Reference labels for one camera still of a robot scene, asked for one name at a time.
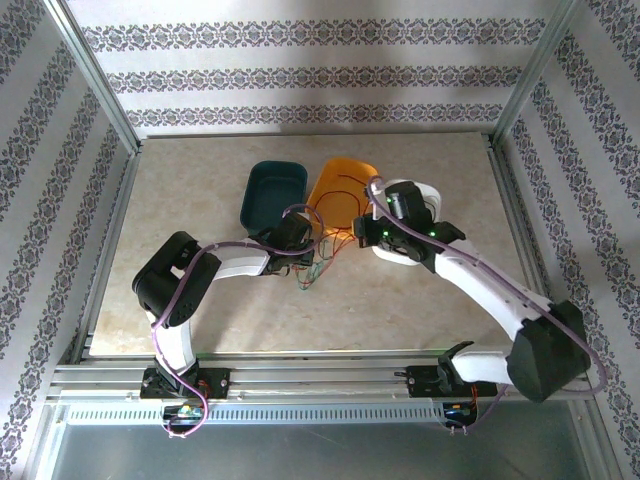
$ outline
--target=patterned wallpaper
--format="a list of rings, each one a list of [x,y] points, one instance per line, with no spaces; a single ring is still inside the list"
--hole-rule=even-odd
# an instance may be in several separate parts
[[[37,0],[0,0],[0,479],[21,478],[128,153]]]
[[[556,1],[68,3],[146,137],[488,131]]]
[[[597,401],[624,478],[640,478],[640,43],[631,2],[585,2],[506,154],[548,289],[585,313],[608,370]]]

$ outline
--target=metal bracket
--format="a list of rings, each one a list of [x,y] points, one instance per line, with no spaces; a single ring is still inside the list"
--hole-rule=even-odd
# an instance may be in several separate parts
[[[229,393],[229,368],[199,368],[195,375],[193,385],[204,382],[209,387],[207,396],[210,399],[226,399]],[[176,398],[196,398],[195,394],[186,391],[180,395],[172,385],[167,382],[155,367],[147,368],[142,376],[140,388],[141,400],[169,400]]]
[[[407,377],[407,388],[410,398],[447,398],[447,397],[471,397],[471,384],[464,383],[454,386],[451,392],[443,392],[440,389],[440,378],[436,365],[418,365],[407,367],[406,373],[396,372],[397,376]],[[479,397],[495,397],[498,387],[495,383],[477,382]]]

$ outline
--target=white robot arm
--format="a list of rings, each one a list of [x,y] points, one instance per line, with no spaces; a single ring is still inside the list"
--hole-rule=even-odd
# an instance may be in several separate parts
[[[370,192],[377,200],[373,213],[354,221],[360,247],[373,247],[385,260],[423,265],[450,281],[486,310],[513,342],[508,352],[474,350],[473,342],[449,350],[439,362],[443,390],[487,381],[514,385],[528,399],[541,402],[590,366],[589,355],[544,315],[550,314],[584,341],[578,308],[570,302],[553,304],[481,259],[464,233],[437,221],[441,200],[435,189],[392,180]]]

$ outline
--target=marble tabletop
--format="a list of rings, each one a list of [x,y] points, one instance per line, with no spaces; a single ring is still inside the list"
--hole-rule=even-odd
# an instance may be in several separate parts
[[[149,323],[131,281],[166,239],[185,230],[201,241],[246,236],[240,208],[253,165],[299,162],[311,191],[324,163],[361,159],[387,178],[437,188],[442,219],[494,264],[524,280],[479,133],[263,136],[145,142],[98,317],[91,355],[151,354]],[[462,340],[508,341],[499,325],[455,286],[422,267],[378,259],[351,244],[306,291],[288,277],[214,283],[192,317],[197,353],[449,348]]]

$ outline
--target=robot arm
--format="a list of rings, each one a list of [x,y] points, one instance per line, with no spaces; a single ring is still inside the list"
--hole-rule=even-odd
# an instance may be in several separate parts
[[[585,338],[581,312],[570,302],[554,305],[500,273],[501,281],[482,266],[499,271],[480,255],[464,233],[448,222],[436,222],[440,207],[429,203],[424,185],[411,181],[391,181],[374,192],[381,205],[411,230],[454,247],[445,250],[409,235],[394,225],[374,205],[372,214],[354,221],[360,247],[374,247],[376,255],[404,265],[422,264],[432,273],[450,281],[486,310],[505,330],[513,347],[509,352],[474,351],[464,342],[445,353],[439,361],[439,381],[443,393],[463,382],[488,381],[514,385],[528,399],[541,402],[590,366],[589,356],[559,328],[541,317],[544,312]],[[505,283],[528,299],[524,303]]]
[[[310,243],[311,224],[302,215],[290,213],[273,230],[249,237],[240,244],[260,245],[270,249],[299,251]],[[197,241],[186,232],[174,233],[140,270],[133,281],[133,291],[151,323],[160,317],[176,291],[182,274],[200,250]],[[156,366],[164,379],[181,394],[182,390],[167,371],[171,367],[180,375],[197,369],[191,348],[190,318],[197,310],[213,281],[240,275],[278,274],[290,265],[310,266],[313,251],[301,255],[278,255],[267,250],[230,246],[205,253],[197,261],[183,293],[156,339],[164,361],[156,357]]]

